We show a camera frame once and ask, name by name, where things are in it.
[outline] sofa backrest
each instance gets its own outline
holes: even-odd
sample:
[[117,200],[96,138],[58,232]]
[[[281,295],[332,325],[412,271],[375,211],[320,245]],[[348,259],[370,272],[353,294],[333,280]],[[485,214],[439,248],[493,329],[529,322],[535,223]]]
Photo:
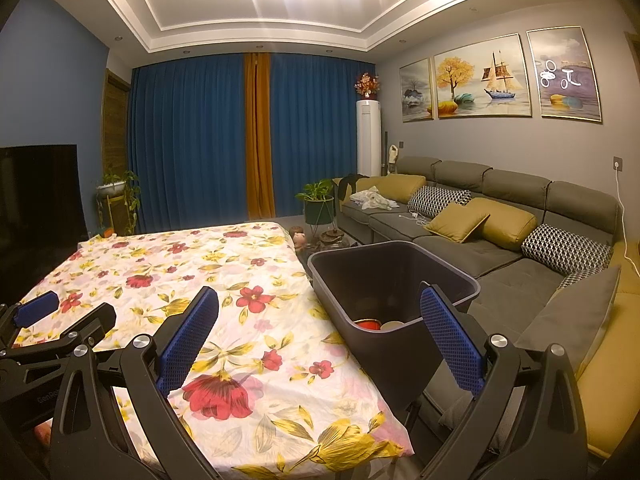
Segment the sofa backrest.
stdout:
[[490,166],[475,162],[443,160],[433,166],[436,185],[447,189],[468,189],[474,196],[482,193],[482,176]]
[[515,171],[487,170],[482,178],[482,194],[498,202],[532,213],[538,224],[545,215],[546,188],[551,181],[541,176]]
[[404,156],[398,159],[396,171],[407,175],[423,175],[427,181],[435,182],[433,165],[440,162],[433,156]]
[[596,242],[612,244],[618,200],[570,182],[552,182],[546,194],[544,222]]

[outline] yellow tree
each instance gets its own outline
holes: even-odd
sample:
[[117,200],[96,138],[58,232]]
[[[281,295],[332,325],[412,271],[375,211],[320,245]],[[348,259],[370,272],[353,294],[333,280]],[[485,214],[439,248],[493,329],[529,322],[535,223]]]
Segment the yellow tree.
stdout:
[[438,88],[451,88],[451,100],[456,98],[456,87],[468,83],[474,76],[474,66],[459,57],[446,57],[438,65],[436,82]]

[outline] black tv screen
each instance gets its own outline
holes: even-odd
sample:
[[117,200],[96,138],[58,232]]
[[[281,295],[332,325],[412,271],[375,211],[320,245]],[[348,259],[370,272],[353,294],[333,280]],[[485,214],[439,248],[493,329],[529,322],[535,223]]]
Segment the black tv screen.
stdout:
[[0,148],[0,303],[20,301],[87,238],[76,146]]

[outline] metal bolt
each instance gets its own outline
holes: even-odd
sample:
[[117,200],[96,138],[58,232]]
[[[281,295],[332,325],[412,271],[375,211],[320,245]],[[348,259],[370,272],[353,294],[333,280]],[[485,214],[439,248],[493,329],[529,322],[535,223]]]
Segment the metal bolt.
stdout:
[[557,343],[551,345],[551,353],[562,357],[564,355],[564,348]]
[[148,335],[139,335],[133,340],[133,346],[136,348],[144,348],[146,345],[151,343],[151,338]]
[[78,346],[76,346],[76,348],[74,348],[74,355],[76,357],[82,357],[88,351],[89,351],[89,349],[88,349],[87,345],[78,345]]
[[507,341],[507,338],[505,338],[505,336],[503,335],[495,334],[491,336],[491,344],[497,346],[498,348],[504,348],[508,345],[508,343],[509,341]]

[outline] houndstooth pillow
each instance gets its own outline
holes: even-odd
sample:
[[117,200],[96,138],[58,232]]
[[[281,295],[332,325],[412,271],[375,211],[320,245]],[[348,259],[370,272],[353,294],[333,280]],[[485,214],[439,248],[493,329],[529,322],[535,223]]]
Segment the houndstooth pillow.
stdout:
[[411,212],[420,213],[428,218],[436,218],[450,202],[466,205],[469,200],[471,200],[471,192],[468,189],[422,186],[411,196],[406,206]]
[[611,247],[548,224],[533,230],[522,243],[522,255],[568,276],[580,270],[607,267]]
[[580,280],[588,278],[589,276],[593,276],[594,274],[602,272],[603,270],[603,267],[596,267],[595,269],[578,270],[577,272],[572,272],[564,280],[562,280],[562,282],[560,282],[560,285],[558,285],[558,289],[556,290],[566,288],[569,285],[573,285],[574,283],[578,283]]

